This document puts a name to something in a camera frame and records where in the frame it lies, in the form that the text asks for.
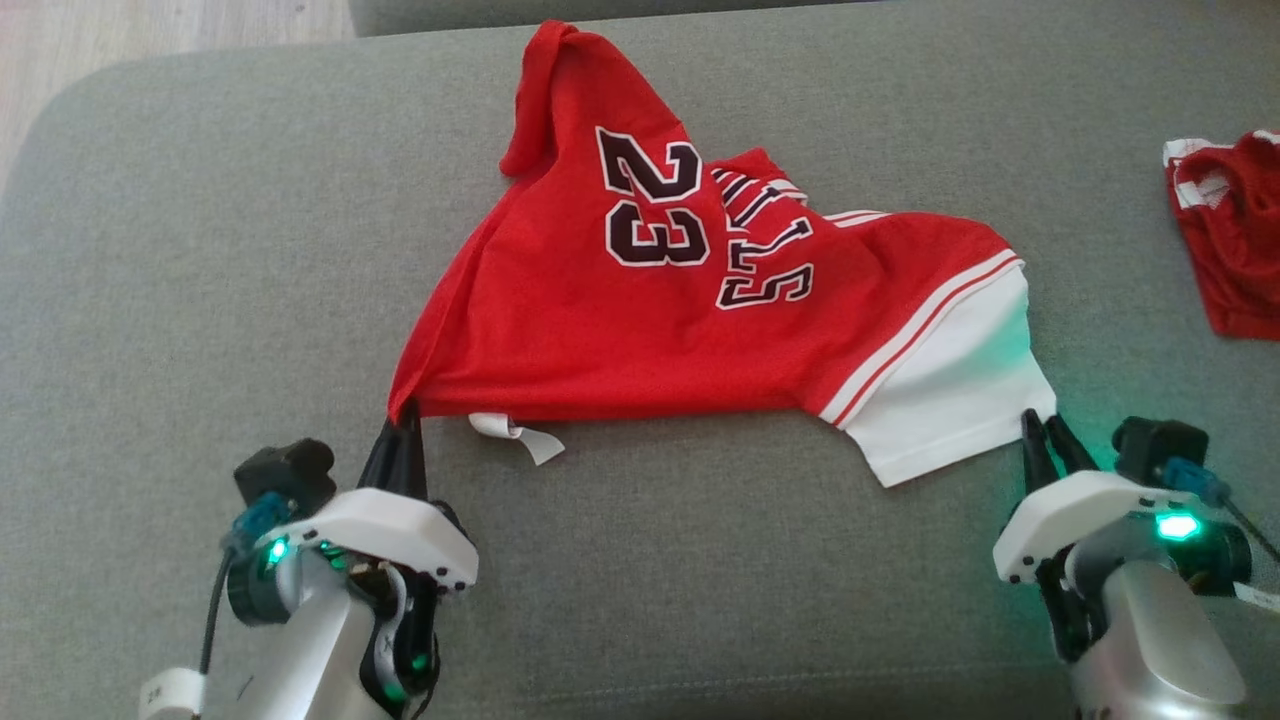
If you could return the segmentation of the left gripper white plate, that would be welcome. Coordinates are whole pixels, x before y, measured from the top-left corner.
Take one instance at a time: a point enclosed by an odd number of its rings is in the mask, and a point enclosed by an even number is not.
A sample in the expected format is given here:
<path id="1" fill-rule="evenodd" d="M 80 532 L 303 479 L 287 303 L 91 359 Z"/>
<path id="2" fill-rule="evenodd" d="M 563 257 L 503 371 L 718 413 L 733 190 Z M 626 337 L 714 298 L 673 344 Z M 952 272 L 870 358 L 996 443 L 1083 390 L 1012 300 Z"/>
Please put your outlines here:
<path id="1" fill-rule="evenodd" d="M 287 623 L 312 597 L 346 591 L 358 565 L 425 574 L 443 594 L 476 584 L 475 544 L 428 502 L 416 402 L 404 404 L 397 424 L 384 421 L 357 488 L 308 518 L 270 493 L 236 521 L 227 598 L 243 624 Z"/>

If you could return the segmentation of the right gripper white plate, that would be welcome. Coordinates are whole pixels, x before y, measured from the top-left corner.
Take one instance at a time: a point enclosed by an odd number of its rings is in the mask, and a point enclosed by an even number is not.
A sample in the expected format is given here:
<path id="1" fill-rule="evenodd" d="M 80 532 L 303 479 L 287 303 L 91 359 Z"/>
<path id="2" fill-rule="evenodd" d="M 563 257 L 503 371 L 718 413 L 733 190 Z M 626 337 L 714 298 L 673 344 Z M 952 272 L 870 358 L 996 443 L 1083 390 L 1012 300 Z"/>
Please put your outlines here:
<path id="1" fill-rule="evenodd" d="M 1050 443 L 1069 477 L 1059 479 Z M 1222 491 L 1204 489 L 1201 475 L 1170 489 L 1098 471 L 1062 416 L 1043 423 L 1033 407 L 1021 414 L 1021 459 L 1029 495 L 992 551 L 1002 582 L 1029 582 L 1055 560 L 1065 587 L 1079 596 L 1098 594 L 1134 561 L 1175 571 L 1197 594 L 1233 596 L 1252 580 L 1251 542 L 1239 527 L 1207 516 Z"/>

